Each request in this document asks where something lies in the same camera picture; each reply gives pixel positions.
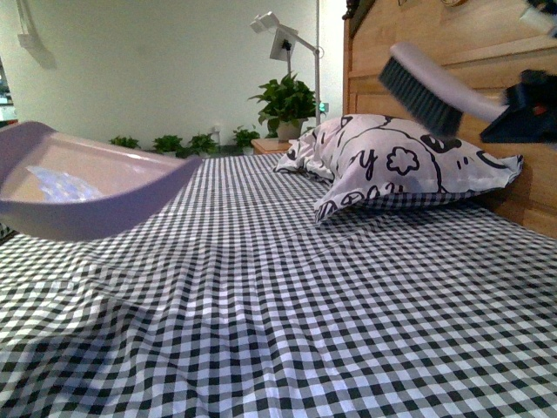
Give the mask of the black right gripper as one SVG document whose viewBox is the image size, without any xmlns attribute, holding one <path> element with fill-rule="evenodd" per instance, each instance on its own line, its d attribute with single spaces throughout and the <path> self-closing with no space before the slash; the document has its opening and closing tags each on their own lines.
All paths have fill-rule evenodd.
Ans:
<svg viewBox="0 0 557 418">
<path fill-rule="evenodd" d="M 486 143 L 555 143 L 556 76 L 524 70 L 505 90 L 507 109 L 481 134 Z"/>
</svg>

